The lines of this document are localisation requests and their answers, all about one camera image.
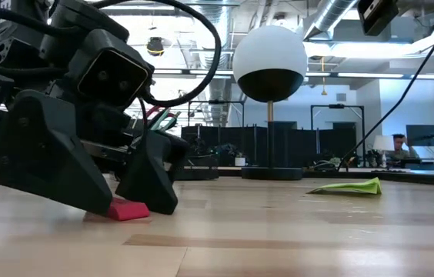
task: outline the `person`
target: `person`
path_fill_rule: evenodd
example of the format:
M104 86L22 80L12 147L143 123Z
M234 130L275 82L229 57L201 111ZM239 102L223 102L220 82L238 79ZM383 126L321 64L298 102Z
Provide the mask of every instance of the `person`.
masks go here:
M402 149L404 143L407 144L407 138L405 135L393 135L393 145L395 146L395 149L394 151L387 151L386 157L392 161L399 161L401 159L418 159L419 155L412 146L407 145L409 147L408 151Z

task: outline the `spherical lamp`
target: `spherical lamp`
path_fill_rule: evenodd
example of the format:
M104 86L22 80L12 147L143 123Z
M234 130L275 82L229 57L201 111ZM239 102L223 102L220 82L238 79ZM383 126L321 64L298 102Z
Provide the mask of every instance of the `spherical lamp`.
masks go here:
M241 168L244 179L299 180L302 169L274 166L273 103L287 99L304 81L308 57L302 36L281 26L252 30L238 44L232 69L242 92L268 103L268 166Z
M299 89L308 57L302 38L281 26L252 30L238 44L232 68L242 92L258 102L278 102Z

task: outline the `lamp base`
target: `lamp base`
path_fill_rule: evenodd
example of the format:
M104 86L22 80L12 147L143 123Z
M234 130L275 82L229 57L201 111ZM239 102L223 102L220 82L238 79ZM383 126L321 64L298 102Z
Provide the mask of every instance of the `lamp base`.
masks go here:
M302 179L302 169L243 167L241 177L251 180L297 181Z

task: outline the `ceiling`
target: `ceiling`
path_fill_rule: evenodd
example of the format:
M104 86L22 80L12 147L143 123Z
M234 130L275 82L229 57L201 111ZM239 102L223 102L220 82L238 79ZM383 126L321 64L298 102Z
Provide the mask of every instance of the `ceiling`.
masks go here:
M223 39L223 41L227 41L224 45L225 54L223 56L225 58L221 59L220 68L232 69L232 53L252 29L262 0L185 0L182 2L191 5L200 12L206 12L207 17L214 16L212 12L219 9L229 10L229 16L222 17L220 15L221 20L228 21L228 28L220 28L220 25L217 27L221 31L221 37L225 36L223 33L227 33ZM319 0L278 1L273 14L270 14L272 0L266 0L265 3L262 25L269 17L272 17L272 20L269 20L271 24L282 25L296 31L309 19L314 18ZM398 0L397 5L399 17L378 37L363 35L357 12L352 10L333 29L330 40L316 40L313 37L310 42L306 42L306 50L311 56L309 71L413 73L419 67L422 61L421 57L424 56L427 48L434 42L434 35L431 36L432 29L429 27L434 24L434 0ZM105 12L130 31L131 36L128 44L137 49L142 57L156 68L206 68L205 56L212 55L212 38L198 22L185 13L145 1L127 2L106 9ZM146 51L147 41L151 37L163 38L164 55L153 57ZM366 46L363 48L362 43L366 42L383 43L381 49L385 51L389 49L389 46L398 47L403 44L403 51L408 55L383 58L383 55L378 55L379 53L374 47ZM332 49L338 50L341 47L353 50L356 45L361 46L364 52L355 50L353 51L354 54L345 54L345 51L342 53L330 51ZM434 73L434 58L426 66L425 72ZM198 78L156 78L155 80L156 84L153 86L152 93L157 98L166 99L177 97L179 93L192 90L201 81ZM330 85L351 85L351 88L355 89L364 81L354 78L327 78L325 82ZM305 85L314 86L322 83L323 78L309 78ZM211 85L199 99L243 99L243 95L240 94L225 94L222 91L215 94L214 92L215 89ZM192 118L195 119L195 122L200 120L197 118L203 118L203 122L215 121L213 114L221 112L224 116L219 118L222 121L221 124L225 124L225 114L229 111L229 106L217 110L207 105L203 106L205 108L202 110L202 114ZM187 108L188 106L185 105L174 110L186 110ZM128 112L136 115L138 111L139 105L136 102Z

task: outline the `ventilation duct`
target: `ventilation duct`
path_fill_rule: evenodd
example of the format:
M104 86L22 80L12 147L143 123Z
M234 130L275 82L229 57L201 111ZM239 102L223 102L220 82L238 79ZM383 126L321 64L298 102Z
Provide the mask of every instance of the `ventilation duct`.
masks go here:
M357 0L322 0L318 4L311 26L305 33L305 39L332 31L356 3Z
M196 10L204 15L217 29L222 42L222 49L229 48L229 33L231 31L231 8L225 6L198 6ZM214 49L214 38L208 30L202 25L198 30L197 45L203 49ZM200 62L204 68L209 68L212 64L213 52L204 52L199 54ZM229 55L221 55L219 68L228 68ZM209 99L205 100L230 100L231 80L215 78L209 85ZM213 125L225 123L227 113L229 112L229 104L225 106L215 105L209 106L210 115Z

